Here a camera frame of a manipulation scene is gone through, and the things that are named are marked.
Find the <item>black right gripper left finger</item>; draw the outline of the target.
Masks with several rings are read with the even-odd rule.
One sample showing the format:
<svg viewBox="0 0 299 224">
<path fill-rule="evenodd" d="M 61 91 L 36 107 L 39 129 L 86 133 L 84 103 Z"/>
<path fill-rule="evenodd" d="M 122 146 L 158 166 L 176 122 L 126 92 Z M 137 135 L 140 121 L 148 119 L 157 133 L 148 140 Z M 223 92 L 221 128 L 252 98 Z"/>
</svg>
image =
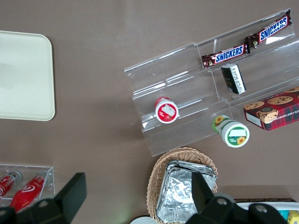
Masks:
<svg viewBox="0 0 299 224">
<path fill-rule="evenodd" d="M 70 224 L 86 196 L 86 175 L 76 173 L 54 198 L 41 200 L 30 209 L 30 221 L 32 224 Z"/>
</svg>

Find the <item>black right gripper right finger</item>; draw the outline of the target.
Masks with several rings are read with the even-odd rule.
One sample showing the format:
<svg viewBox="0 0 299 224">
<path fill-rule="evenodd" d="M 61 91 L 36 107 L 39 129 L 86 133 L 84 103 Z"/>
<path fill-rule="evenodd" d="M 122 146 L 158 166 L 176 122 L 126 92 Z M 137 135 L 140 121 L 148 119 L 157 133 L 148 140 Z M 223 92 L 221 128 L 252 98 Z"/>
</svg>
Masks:
<svg viewBox="0 0 299 224">
<path fill-rule="evenodd" d="M 188 224 L 237 224 L 232 197 L 213 193 L 201 173 L 192 173 L 192 198 L 197 213 Z"/>
</svg>

